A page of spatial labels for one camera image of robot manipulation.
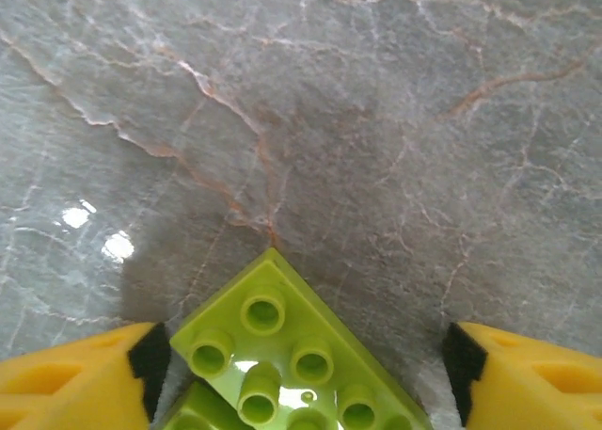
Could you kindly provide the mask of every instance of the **lego stud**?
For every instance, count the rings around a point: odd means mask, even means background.
[[[385,430],[412,430],[412,424],[406,416],[396,416],[387,422]]]
[[[260,362],[245,375],[236,410],[249,425],[271,422],[277,413],[280,395],[280,375],[268,362]]]
[[[322,428],[316,422],[297,421],[287,427],[287,430],[322,430]]]
[[[373,429],[376,420],[372,391],[363,385],[350,385],[339,393],[339,422],[345,430]]]
[[[311,385],[327,382],[334,372],[328,343],[316,337],[300,340],[293,349],[291,371],[299,380]]]
[[[289,419],[287,430],[325,430],[326,418],[312,408],[298,408]]]
[[[173,430],[211,430],[203,420],[191,416],[182,414],[174,423]]]
[[[268,286],[253,289],[241,308],[241,321],[245,328],[258,336],[277,333],[284,325],[284,296]]]
[[[228,368],[234,342],[221,329],[206,329],[198,334],[187,353],[190,370],[202,378],[214,378]]]

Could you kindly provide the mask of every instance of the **floor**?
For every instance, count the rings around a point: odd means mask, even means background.
[[[271,245],[437,430],[450,321],[602,353],[602,0],[0,2],[0,358]]]

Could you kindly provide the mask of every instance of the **green plastic brick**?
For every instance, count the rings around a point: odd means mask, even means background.
[[[424,430],[425,413],[270,248],[173,348],[258,430]]]
[[[195,382],[168,411],[157,428],[163,430],[253,430],[210,386]]]

